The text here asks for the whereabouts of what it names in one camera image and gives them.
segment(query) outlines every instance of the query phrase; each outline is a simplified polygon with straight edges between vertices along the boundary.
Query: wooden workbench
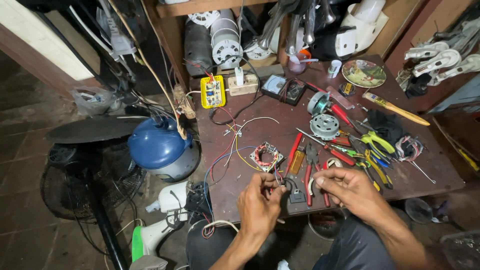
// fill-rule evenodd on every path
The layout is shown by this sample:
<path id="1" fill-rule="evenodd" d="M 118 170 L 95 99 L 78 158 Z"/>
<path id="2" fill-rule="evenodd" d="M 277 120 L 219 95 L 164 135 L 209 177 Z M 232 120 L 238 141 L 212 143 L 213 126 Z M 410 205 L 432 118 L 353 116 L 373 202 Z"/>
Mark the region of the wooden workbench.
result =
<path id="1" fill-rule="evenodd" d="M 362 59 L 370 60 L 380 66 L 384 65 L 381 58 L 377 55 L 367 56 Z M 337 89 L 341 83 L 345 82 L 345 79 L 341 74 L 334 79 L 327 79 L 326 69 L 328 65 L 329 63 L 313 63 L 306 72 L 297 77 L 306 82 L 313 83 L 322 89 L 326 89 L 329 85 Z M 389 100 L 400 108 L 413 112 L 409 100 L 398 86 L 395 78 L 389 70 L 385 70 L 385 72 L 387 74 L 386 82 L 382 86 L 373 88 L 370 91 Z M 355 102 L 359 102 L 368 109 L 383 110 L 383 108 L 380 108 L 378 105 L 362 99 L 361 95 L 365 90 L 365 88 L 357 87 L 357 93 L 348 99 L 354 104 Z M 268 96 L 260 98 L 240 114 L 236 119 L 236 123 L 243 125 L 243 123 L 255 117 L 271 117 L 279 123 L 270 119 L 259 119 L 248 123 L 242 129 L 242 137 L 239 137 L 238 148 L 240 149 L 247 146 L 256 147 L 266 141 L 277 147 L 280 152 L 287 157 L 295 137 L 298 134 L 295 128 L 298 127 L 306 132 L 310 132 L 309 121 L 312 116 L 307 112 L 307 104 L 309 98 L 313 95 L 314 93 L 312 91 L 307 90 L 296 107 L 280 103 L 278 100 Z M 212 162 L 227 148 L 227 145 L 232 140 L 233 132 L 223 136 L 228 127 L 213 124 L 208 119 L 209 110 L 203 109 L 199 104 L 198 96 L 196 96 L 196 98 L 196 104 L 198 105 L 195 107 L 197 108 L 197 121 L 204 162 L 205 167 L 209 168 Z M 252 98 L 253 94 L 236 97 L 228 96 L 228 101 L 224 108 L 231 114 L 234 114 L 239 108 L 249 104 Z M 366 112 L 358 107 L 348 110 L 347 114 L 353 120 L 363 120 L 366 117 Z M 214 119 L 217 122 L 223 122 L 228 120 L 229 117 L 224 111 L 217 110 Z M 339 122 L 342 130 L 357 134 L 340 119 Z M 388 175 L 393 181 L 394 190 L 384 188 L 384 197 L 388 200 L 397 200 L 439 194 L 464 187 L 465 184 L 463 180 L 458 176 L 450 160 L 443 154 L 441 147 L 435 141 L 429 129 L 426 126 L 414 123 L 405 118 L 401 118 L 401 122 L 406 132 L 411 133 L 413 136 L 418 136 L 418 139 L 428 148 L 415 162 L 437 183 L 433 184 L 430 182 L 430 180 L 408 162 L 394 163 L 394 170 L 387 170 Z M 300 142 L 301 146 L 304 146 L 310 140 L 305 136 L 304 138 L 305 140 Z M 316 145 L 318 149 L 321 149 L 319 144 L 314 143 L 314 145 Z M 253 164 L 253 161 L 249 158 L 253 150 L 253 148 L 240 150 L 241 156 L 250 164 Z M 330 157 L 332 157 L 331 154 L 325 150 L 321 151 L 318 155 L 321 163 Z M 256 171 L 245 164 L 237 153 L 233 153 L 228 167 L 224 167 L 226 161 L 227 158 L 224 158 L 214 166 L 213 177 L 215 182 L 218 181 L 218 183 L 210 187 L 212 209 L 216 220 L 239 222 L 237 197 L 249 183 L 251 175 Z M 306 161 L 304 160 L 304 166 L 299 171 L 297 177 L 295 178 L 295 176 L 293 176 L 293 180 L 302 192 L 305 192 L 305 190 L 300 179 L 305 175 L 305 164 Z M 281 168 L 283 169 L 285 167 L 286 162 L 283 162 Z M 375 178 L 378 177 L 375 172 L 372 174 Z M 207 178 L 207 183 L 212 184 L 210 177 Z M 311 207 L 308 207 L 306 203 L 290 204 L 289 200 L 285 198 L 285 200 L 282 201 L 281 216 L 306 214 L 325 209 L 323 197 L 319 190 L 314 189 L 313 196 L 313 204 Z"/>

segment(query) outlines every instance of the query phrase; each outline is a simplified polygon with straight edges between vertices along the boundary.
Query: decorative plate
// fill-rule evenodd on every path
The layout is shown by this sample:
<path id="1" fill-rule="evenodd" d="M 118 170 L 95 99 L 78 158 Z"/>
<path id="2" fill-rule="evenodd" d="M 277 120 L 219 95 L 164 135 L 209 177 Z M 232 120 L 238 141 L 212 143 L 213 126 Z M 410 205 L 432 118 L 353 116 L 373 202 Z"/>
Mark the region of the decorative plate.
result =
<path id="1" fill-rule="evenodd" d="M 366 60 L 351 60 L 342 67 L 342 74 L 352 84 L 374 88 L 384 84 L 387 76 L 383 68 Z"/>

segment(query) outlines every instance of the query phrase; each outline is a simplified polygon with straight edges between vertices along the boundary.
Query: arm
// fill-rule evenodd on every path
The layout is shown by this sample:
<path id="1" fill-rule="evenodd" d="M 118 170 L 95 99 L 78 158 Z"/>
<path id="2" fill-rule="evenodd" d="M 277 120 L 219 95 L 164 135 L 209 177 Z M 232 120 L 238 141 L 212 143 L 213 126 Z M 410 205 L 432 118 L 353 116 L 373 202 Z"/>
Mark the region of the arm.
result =
<path id="1" fill-rule="evenodd" d="M 278 187 L 269 173 L 256 173 L 240 193 L 237 207 L 240 231 L 225 253 L 210 270 L 239 270 L 258 252 L 275 227 L 280 214 L 280 200 L 287 188 Z"/>
<path id="2" fill-rule="evenodd" d="M 445 269 L 425 251 L 364 172 L 334 168 L 313 177 L 317 188 L 326 190 L 336 204 L 344 205 L 377 231 L 398 269 Z"/>

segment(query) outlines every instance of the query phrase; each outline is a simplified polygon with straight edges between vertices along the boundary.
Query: fan pole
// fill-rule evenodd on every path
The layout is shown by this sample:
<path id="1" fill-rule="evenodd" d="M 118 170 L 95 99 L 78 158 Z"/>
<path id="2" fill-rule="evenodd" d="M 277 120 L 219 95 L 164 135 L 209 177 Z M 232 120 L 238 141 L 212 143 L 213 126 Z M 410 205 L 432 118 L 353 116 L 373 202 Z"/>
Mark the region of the fan pole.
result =
<path id="1" fill-rule="evenodd" d="M 81 177 L 81 179 L 83 180 L 83 184 L 85 185 L 88 201 L 90 202 L 90 207 L 92 208 L 93 215 L 95 216 L 98 223 L 98 228 L 102 232 L 103 241 L 107 246 L 108 254 L 110 255 L 110 259 L 112 260 L 113 267 L 115 268 L 115 270 L 128 270 L 127 261 L 122 254 L 117 237 L 113 232 L 112 224 L 108 219 L 105 207 L 102 205 L 102 202 L 97 196 L 95 190 L 92 189 L 92 170 L 90 168 L 85 168 L 83 171 L 83 177 Z"/>

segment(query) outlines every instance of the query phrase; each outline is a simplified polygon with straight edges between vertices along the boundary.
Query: person's left hand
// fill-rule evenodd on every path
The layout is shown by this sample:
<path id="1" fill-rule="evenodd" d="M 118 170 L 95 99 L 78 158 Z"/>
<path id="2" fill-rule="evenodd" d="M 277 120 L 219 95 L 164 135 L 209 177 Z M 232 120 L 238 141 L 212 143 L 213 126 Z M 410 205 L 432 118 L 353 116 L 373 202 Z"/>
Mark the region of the person's left hand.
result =
<path id="1" fill-rule="evenodd" d="M 251 241 L 251 247 L 255 250 L 260 248 L 275 227 L 280 215 L 280 200 L 286 191 L 286 187 L 278 187 L 272 174 L 261 172 L 255 173 L 250 184 L 240 193 L 237 200 L 241 227 L 239 234 Z"/>

